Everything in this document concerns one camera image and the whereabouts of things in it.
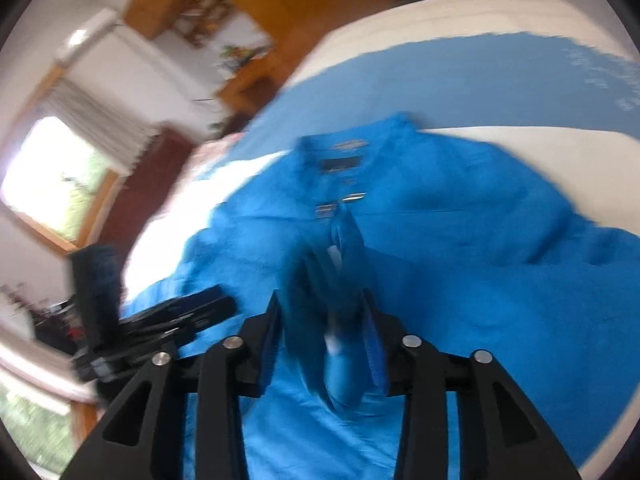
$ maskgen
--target metal bolt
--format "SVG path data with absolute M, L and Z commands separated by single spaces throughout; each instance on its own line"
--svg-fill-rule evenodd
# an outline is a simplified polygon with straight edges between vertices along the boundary
M 422 344 L 422 339 L 417 335 L 406 335 L 402 338 L 402 344 L 407 348 L 418 348 Z
M 156 366 L 164 366 L 171 360 L 171 356 L 167 352 L 158 352 L 151 358 L 151 362 Z
M 237 335 L 233 335 L 233 336 L 227 337 L 222 342 L 222 346 L 227 348 L 227 349 L 229 349 L 229 350 L 234 350 L 236 348 L 240 348 L 243 344 L 244 344 L 244 341 L 242 341 L 242 338 L 238 337 Z
M 476 350 L 474 352 L 474 359 L 483 365 L 487 365 L 494 360 L 494 356 L 487 350 Z

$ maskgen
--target wooden window frame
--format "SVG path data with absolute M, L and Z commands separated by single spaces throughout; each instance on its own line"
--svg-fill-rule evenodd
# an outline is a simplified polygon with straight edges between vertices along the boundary
M 24 139 L 26 139 L 33 127 L 39 103 L 46 97 L 53 86 L 64 77 L 65 73 L 66 69 L 64 67 L 54 64 L 47 75 L 41 79 L 36 89 L 27 99 L 24 107 L 21 108 L 20 112 L 18 112 L 12 121 L 8 135 L 2 144 L 0 144 L 0 185 L 6 176 L 9 163 L 20 150 Z M 94 196 L 94 200 L 91 202 L 89 209 L 82 219 L 78 238 L 73 242 L 65 240 L 62 236 L 53 232 L 52 229 L 49 229 L 29 215 L 15 211 L 2 200 L 0 200 L 0 208 L 15 225 L 40 245 L 43 245 L 59 256 L 66 256 L 73 251 L 85 247 L 97 236 L 98 233 L 95 232 L 97 230 L 96 228 L 98 227 L 100 219 L 104 218 L 105 209 L 113 203 L 114 195 L 119 189 L 121 181 L 122 178 L 119 174 L 113 170 L 107 170 Z

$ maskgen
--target green foliage outside window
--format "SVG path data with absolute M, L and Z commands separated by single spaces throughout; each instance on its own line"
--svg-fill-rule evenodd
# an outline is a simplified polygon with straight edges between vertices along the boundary
M 50 412 L 0 383 L 0 418 L 27 460 L 62 473 L 74 454 L 68 415 Z

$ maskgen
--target blue and white bedding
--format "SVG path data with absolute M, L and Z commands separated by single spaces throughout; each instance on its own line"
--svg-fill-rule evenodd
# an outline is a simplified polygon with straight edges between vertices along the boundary
M 126 314 L 221 283 L 239 298 L 242 316 L 202 333 L 184 352 L 233 333 L 280 286 L 280 264 L 295 237 L 282 238 L 278 226 L 331 241 L 314 211 L 339 198 L 338 188 L 304 180 L 295 162 L 338 137 L 365 138 L 379 153 L 399 128 L 393 146 L 405 153 L 402 184 L 394 181 L 386 198 L 370 197 L 351 212 L 374 268 L 398 258 L 433 288 L 383 287 L 383 307 L 441 350 L 495 349 L 583 478 L 597 478 L 638 420 L 640 242 L 601 230 L 574 208 L 640 234 L 640 72 L 624 56 L 561 0 L 433 0 L 334 32 L 252 123 L 234 162 L 200 184 L 200 218 L 225 202 L 187 241 L 175 271 Z M 416 133 L 405 116 L 351 130 L 398 111 L 427 132 Z M 347 132 L 296 140 L 340 130 Z M 504 146 L 556 187 L 506 152 L 456 136 Z M 255 160 L 282 150 L 292 152 Z M 373 196 L 374 175 L 394 164 L 371 170 L 360 186 Z M 267 169 L 214 200 L 228 168 L 242 168 L 238 182 Z M 394 225 L 415 234 L 411 248 Z M 483 227 L 501 240 L 498 253 Z M 446 266 L 437 265 L 436 253 Z M 408 290 L 433 303 L 394 312 Z M 541 342 L 544 355 L 561 359 L 535 360 Z M 597 358 L 585 362 L 585 355 Z M 273 388 L 245 414 L 252 478 L 390 478 L 401 408 L 398 399 L 367 397 L 346 424 L 303 388 L 283 357 Z M 455 472 L 455 458 L 452 464 Z

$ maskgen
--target blue fabric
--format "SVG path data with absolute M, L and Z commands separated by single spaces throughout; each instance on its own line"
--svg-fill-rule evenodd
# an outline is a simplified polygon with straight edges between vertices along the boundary
M 640 139 L 640 66 L 567 38 L 526 33 L 401 44 L 283 90 L 230 159 L 288 150 L 301 136 L 398 110 L 420 128 L 566 126 Z
M 366 146 L 336 149 L 350 140 Z M 341 156 L 360 156 L 361 163 L 319 171 L 323 159 Z M 316 215 L 316 206 L 357 192 L 366 195 L 347 208 L 364 250 L 340 215 Z M 379 307 L 409 331 L 441 351 L 490 349 L 577 465 L 638 384 L 640 240 L 581 217 L 554 186 L 499 148 L 417 133 L 404 115 L 300 139 L 215 209 L 176 272 L 126 312 L 222 284 L 241 314 L 182 349 L 203 352 L 263 312 L 274 289 L 289 294 L 289 309 L 308 314 L 313 306 L 290 294 L 286 269 L 300 247 L 321 253 L 336 240 L 369 266 Z M 356 410 L 337 414 L 310 389 L 300 359 L 281 350 L 265 396 L 242 404 L 251 478 L 391 478 L 403 400 L 367 392 Z M 193 404 L 191 398 L 188 478 Z M 449 412 L 455 421 L 454 407 Z M 450 441 L 455 474 L 453 426 Z

